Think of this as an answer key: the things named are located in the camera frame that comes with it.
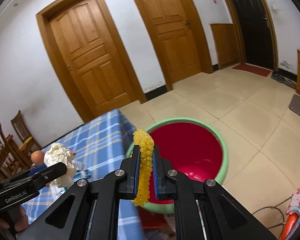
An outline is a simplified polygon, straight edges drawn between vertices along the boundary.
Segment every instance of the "yellow sponge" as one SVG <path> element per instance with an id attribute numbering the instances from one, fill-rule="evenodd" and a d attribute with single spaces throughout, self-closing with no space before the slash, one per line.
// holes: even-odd
<path id="1" fill-rule="evenodd" d="M 149 179 L 152 171 L 152 152 L 154 142 L 147 132 L 139 128 L 137 128 L 137 130 L 133 133 L 133 140 L 135 145 L 140 146 L 141 164 L 137 197 L 131 201 L 135 204 L 135 206 L 143 206 L 145 203 L 148 203 L 148 199 L 150 197 Z"/>

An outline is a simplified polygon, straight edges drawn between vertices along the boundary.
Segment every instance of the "red doormat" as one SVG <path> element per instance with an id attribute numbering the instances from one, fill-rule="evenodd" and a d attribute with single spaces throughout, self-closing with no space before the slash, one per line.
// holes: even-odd
<path id="1" fill-rule="evenodd" d="M 237 66 L 233 67 L 233 69 L 248 71 L 248 72 L 263 76 L 263 77 L 267 77 L 271 73 L 271 70 L 267 70 L 267 69 L 255 67 L 255 66 L 250 66 L 245 63 L 237 65 Z"/>

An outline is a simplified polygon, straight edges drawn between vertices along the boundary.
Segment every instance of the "black door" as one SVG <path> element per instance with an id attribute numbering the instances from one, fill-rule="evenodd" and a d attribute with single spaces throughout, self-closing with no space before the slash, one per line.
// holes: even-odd
<path id="1" fill-rule="evenodd" d="M 261 0 L 233 0 L 241 24 L 247 63 L 274 69 L 269 20 Z"/>

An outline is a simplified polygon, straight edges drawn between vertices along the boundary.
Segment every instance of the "door panel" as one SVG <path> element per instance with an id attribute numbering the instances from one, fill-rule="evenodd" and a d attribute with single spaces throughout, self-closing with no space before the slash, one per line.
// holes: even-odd
<path id="1" fill-rule="evenodd" d="M 274 69 L 269 20 L 261 0 L 233 0 L 245 43 L 247 62 Z"/>
<path id="2" fill-rule="evenodd" d="M 82 97 L 95 116 L 135 100 L 134 91 L 95 0 L 81 0 L 50 21 Z"/>
<path id="3" fill-rule="evenodd" d="M 141 0 L 154 26 L 165 63 L 175 83 L 201 71 L 193 34 L 181 0 Z"/>

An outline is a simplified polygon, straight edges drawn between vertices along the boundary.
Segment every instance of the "door frame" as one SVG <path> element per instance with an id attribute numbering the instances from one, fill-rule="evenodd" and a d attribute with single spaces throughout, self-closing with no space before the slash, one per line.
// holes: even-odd
<path id="1" fill-rule="evenodd" d="M 83 97 L 79 92 L 79 89 L 75 85 L 74 80 L 71 77 L 66 67 L 66 63 L 64 62 L 61 52 L 57 46 L 56 40 L 54 38 L 50 26 L 50 18 L 55 13 L 57 13 L 63 8 L 69 6 L 69 4 L 72 4 L 76 1 L 77 0 L 56 0 L 53 3 L 49 4 L 47 7 L 45 7 L 44 9 L 42 9 L 40 12 L 38 12 L 36 14 L 36 18 L 37 18 L 39 31 L 42 37 L 44 47 L 47 51 L 50 62 L 57 74 L 57 77 L 62 84 L 62 87 L 64 88 L 66 94 L 68 95 L 70 101 L 72 102 L 74 108 L 77 110 L 82 120 L 84 122 L 89 122 L 92 119 L 94 119 L 96 116 L 94 116 L 94 114 L 90 111 L 87 103 L 83 100 Z M 132 67 L 132 64 L 124 48 L 122 40 L 117 31 L 117 28 L 114 25 L 108 7 L 104 0 L 96 0 L 96 2 L 109 28 L 109 32 L 114 40 L 114 44 L 116 45 L 116 49 L 118 51 L 119 57 L 122 60 L 125 70 L 127 71 L 127 74 L 130 78 L 134 93 L 136 94 L 136 98 L 138 98 L 140 103 L 144 103 L 147 101 L 146 96 L 142 91 L 137 75 Z"/>
<path id="2" fill-rule="evenodd" d="M 239 54 L 240 54 L 240 61 L 241 63 L 246 63 L 247 62 L 247 57 L 246 57 L 246 50 L 244 46 L 244 40 L 243 40 L 243 35 L 242 35 L 242 29 L 239 21 L 239 17 L 237 14 L 237 11 L 235 9 L 234 3 L 232 0 L 225 0 L 226 4 L 228 6 L 232 22 L 234 24 L 234 29 L 236 31 L 237 35 L 237 40 L 238 40 L 238 46 L 239 46 Z M 273 64 L 274 64 L 274 71 L 278 71 L 278 48 L 277 48 L 277 39 L 275 36 L 275 31 L 274 31 L 274 23 L 271 17 L 271 13 L 268 7 L 268 4 L 266 0 L 261 0 L 262 6 L 265 9 L 266 17 L 269 21 L 269 26 L 270 26 L 270 33 L 271 33 L 271 40 L 272 40 L 272 50 L 273 50 Z"/>
<path id="3" fill-rule="evenodd" d="M 172 87 L 172 80 L 169 76 L 168 67 L 165 63 L 165 58 L 163 55 L 163 52 L 161 51 L 160 41 L 156 35 L 155 28 L 151 24 L 151 21 L 147 15 L 146 9 L 142 3 L 141 0 L 134 0 L 138 10 L 141 14 L 141 17 L 143 19 L 143 22 L 146 25 L 146 28 L 148 30 L 150 39 L 152 41 L 154 51 L 158 57 L 164 79 L 166 81 L 167 90 L 171 91 L 173 90 Z M 207 44 L 207 39 L 203 30 L 203 26 L 201 24 L 201 20 L 198 14 L 198 11 L 194 5 L 193 0 L 183 0 L 183 4 L 186 6 L 187 14 L 190 16 L 191 21 L 191 27 L 193 31 L 193 37 L 194 37 L 194 43 L 198 52 L 199 56 L 199 62 L 200 62 L 200 69 L 202 72 L 205 73 L 213 73 L 211 58 L 210 58 L 210 52 Z"/>

